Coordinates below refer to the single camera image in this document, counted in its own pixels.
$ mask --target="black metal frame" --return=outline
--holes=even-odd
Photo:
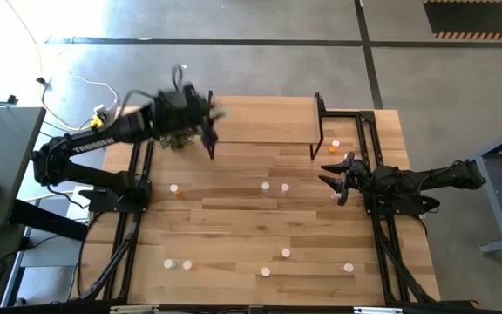
[[[375,155],[376,165],[383,165],[383,152],[381,150],[381,144],[379,141],[379,134],[377,131],[377,121],[375,118],[375,112],[373,111],[327,111],[323,117],[327,118],[353,118],[356,121],[357,137],[359,139],[360,155],[362,156],[363,163],[370,168],[370,156],[369,150],[367,148],[367,140],[365,137],[364,122],[368,124],[370,129],[371,141],[373,143],[373,154]],[[392,288],[390,287],[390,275],[389,268],[387,264],[386,254],[383,249],[383,245],[380,243],[381,239],[377,239],[377,233],[375,230],[381,225],[381,217],[374,214],[374,200],[370,199],[368,195],[363,195],[363,202],[365,203],[365,210],[368,215],[371,216],[371,221],[373,224],[373,230],[375,234],[375,247],[377,261],[379,264],[379,272],[381,275],[381,284],[383,286],[383,297],[384,302],[388,304],[391,301],[395,301],[394,295],[392,294]],[[394,251],[395,257],[399,262],[402,262],[402,255],[400,253],[400,246],[398,242],[397,226],[395,223],[394,215],[386,215],[384,220],[387,221],[389,228],[390,239],[389,245]],[[402,301],[410,301],[410,295],[408,294],[408,289],[406,287],[403,276],[398,274],[398,286],[400,289],[400,297]]]
[[[25,201],[15,200],[9,224],[23,224],[74,240],[83,241],[87,227],[81,222],[53,214]]]

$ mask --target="wooden table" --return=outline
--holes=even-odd
[[[316,96],[214,96],[212,101],[227,110],[214,124],[217,144],[309,145],[311,160],[315,159],[315,148],[322,143]],[[214,148],[209,155],[214,158]]]
[[[397,111],[376,111],[376,121],[385,164],[409,168]],[[143,215],[129,303],[383,304],[362,196],[350,191],[346,206],[338,207],[330,200],[332,191],[316,177],[327,174],[320,165],[341,161],[347,151],[359,153],[356,123],[323,118],[323,127],[326,144],[315,161],[296,145],[223,144],[214,160],[198,140],[180,152],[156,146],[152,200]],[[329,153],[332,140],[341,142],[337,154]],[[126,144],[109,147],[104,169],[126,170],[131,150]],[[272,187],[268,195],[261,192],[263,181]],[[180,186],[181,197],[169,191],[173,183]],[[287,195],[280,194],[282,183],[290,186]],[[117,214],[102,215],[88,236],[85,289],[109,260],[117,219]],[[397,230],[405,264],[439,299],[421,224],[399,216]],[[291,249],[288,259],[281,255],[283,248]],[[166,258],[178,268],[166,270]],[[185,260],[195,270],[183,270]],[[352,273],[341,272],[345,263],[353,263]],[[270,268],[270,277],[261,276],[263,267]],[[390,273],[398,296],[396,274]],[[119,267],[116,289],[121,274]]]

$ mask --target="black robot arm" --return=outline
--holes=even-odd
[[[419,172],[380,166],[371,173],[354,157],[349,152],[343,162],[321,166],[333,174],[343,174],[342,179],[326,175],[319,178],[340,194],[338,205],[346,203],[348,190],[353,188],[378,202],[378,214],[421,215],[439,205],[439,201],[421,195],[421,191],[444,187],[478,189],[485,183],[473,160],[457,160],[448,167]]]
[[[158,92],[152,101],[138,111],[119,116],[111,125],[55,137],[32,154],[34,177],[43,186],[75,181],[117,194],[132,190],[138,183],[126,171],[116,174],[77,165],[69,160],[76,154],[106,147],[114,143],[133,143],[159,139],[163,134],[193,128],[200,132],[203,144],[213,147],[218,139],[213,130],[213,106],[188,84],[178,90]]]

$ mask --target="metal bracket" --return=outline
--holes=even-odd
[[[361,111],[359,112],[360,116],[364,118],[370,124],[375,124],[375,112],[373,111]]]
[[[152,183],[149,180],[141,179],[139,182],[139,195],[134,200],[128,195],[116,195],[109,188],[95,187],[93,190],[82,190],[79,193],[91,200],[88,210],[91,212],[112,212],[112,213],[142,213],[146,211],[151,193]]]

